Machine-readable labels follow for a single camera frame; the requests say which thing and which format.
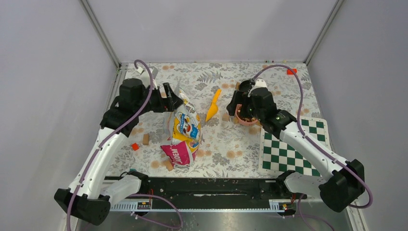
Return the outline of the yellow plastic scoop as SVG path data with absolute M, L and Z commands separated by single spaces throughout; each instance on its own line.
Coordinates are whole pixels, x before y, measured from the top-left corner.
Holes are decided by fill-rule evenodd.
M 218 112 L 218 105 L 217 105 L 217 100 L 221 94 L 221 89 L 218 89 L 211 101 L 210 108 L 208 109 L 208 112 L 206 114 L 205 122 L 208 122 L 217 112 Z

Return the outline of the pet food bag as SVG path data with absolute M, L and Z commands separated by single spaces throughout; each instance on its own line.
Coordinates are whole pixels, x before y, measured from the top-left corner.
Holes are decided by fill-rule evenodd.
M 185 91 L 177 90 L 183 104 L 164 118 L 164 136 L 161 149 L 172 167 L 194 164 L 201 143 L 201 120 Z

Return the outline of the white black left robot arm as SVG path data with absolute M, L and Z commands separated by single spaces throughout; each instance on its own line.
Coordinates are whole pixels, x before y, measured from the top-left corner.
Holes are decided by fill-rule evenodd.
M 164 83 L 166 97 L 159 86 L 150 90 L 150 81 L 130 78 L 123 81 L 119 94 L 103 115 L 96 142 L 87 162 L 67 189 L 58 189 L 54 195 L 57 204 L 69 215 L 98 226 L 107 218 L 111 206 L 134 194 L 138 198 L 149 192 L 148 176 L 135 170 L 119 181 L 103 187 L 110 168 L 122 143 L 128 139 L 147 112 L 173 112 L 183 104 L 180 88 L 171 89 Z

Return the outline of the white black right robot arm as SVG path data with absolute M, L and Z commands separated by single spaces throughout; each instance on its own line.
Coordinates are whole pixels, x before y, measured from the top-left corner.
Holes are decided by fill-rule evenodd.
M 278 109 L 272 93 L 262 79 L 245 80 L 235 90 L 227 105 L 229 115 L 240 106 L 241 119 L 257 120 L 264 131 L 293 147 L 319 172 L 319 176 L 300 174 L 287 170 L 278 176 L 276 192 L 282 198 L 302 193 L 320 198 L 335 212 L 343 211 L 363 193 L 368 193 L 372 204 L 372 192 L 365 183 L 364 166 L 358 160 L 348 161 L 334 153 L 301 127 L 300 119 L 288 111 Z

